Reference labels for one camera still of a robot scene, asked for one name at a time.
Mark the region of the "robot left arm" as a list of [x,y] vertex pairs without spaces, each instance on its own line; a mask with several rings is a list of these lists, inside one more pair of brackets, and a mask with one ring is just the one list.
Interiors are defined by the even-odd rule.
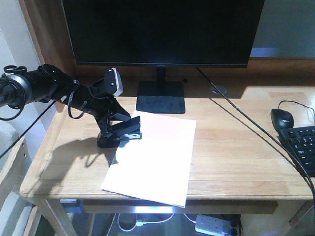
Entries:
[[0,104],[23,110],[24,106],[50,100],[94,116],[100,138],[118,138],[132,131],[130,114],[116,100],[123,92],[120,74],[115,68],[93,85],[85,85],[71,78],[57,67],[43,64],[37,70],[28,71],[24,66],[9,65],[0,78]]

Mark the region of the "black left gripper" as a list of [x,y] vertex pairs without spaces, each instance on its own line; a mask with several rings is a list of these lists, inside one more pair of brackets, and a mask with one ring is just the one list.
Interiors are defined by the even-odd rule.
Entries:
[[100,129],[97,141],[108,141],[113,139],[110,119],[128,121],[130,114],[119,104],[114,95],[105,90],[105,80],[99,80],[92,85],[79,83],[59,84],[59,100],[68,106],[68,115],[73,118],[71,109],[80,110],[81,118],[84,113],[95,116],[96,123]]

